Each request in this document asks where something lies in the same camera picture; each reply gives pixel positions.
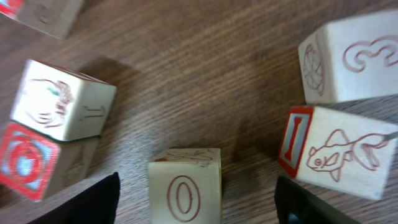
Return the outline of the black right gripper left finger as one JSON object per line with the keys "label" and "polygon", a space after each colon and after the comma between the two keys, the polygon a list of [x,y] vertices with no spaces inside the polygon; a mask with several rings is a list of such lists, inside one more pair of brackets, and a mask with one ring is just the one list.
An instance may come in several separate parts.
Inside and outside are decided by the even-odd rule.
{"label": "black right gripper left finger", "polygon": [[29,224],[114,224],[120,189],[115,172]]}

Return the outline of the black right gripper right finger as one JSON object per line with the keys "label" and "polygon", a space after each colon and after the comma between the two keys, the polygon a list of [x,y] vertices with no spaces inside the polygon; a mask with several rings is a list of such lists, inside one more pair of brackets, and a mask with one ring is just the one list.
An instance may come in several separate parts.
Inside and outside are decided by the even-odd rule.
{"label": "black right gripper right finger", "polygon": [[280,224],[359,224],[287,177],[278,177],[274,202]]}

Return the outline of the block red letter U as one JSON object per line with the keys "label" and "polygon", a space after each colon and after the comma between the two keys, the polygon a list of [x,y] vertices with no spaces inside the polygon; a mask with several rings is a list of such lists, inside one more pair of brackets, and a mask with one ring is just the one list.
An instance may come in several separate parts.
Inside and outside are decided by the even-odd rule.
{"label": "block red letter U", "polygon": [[219,148],[167,149],[148,164],[152,224],[222,222]]}

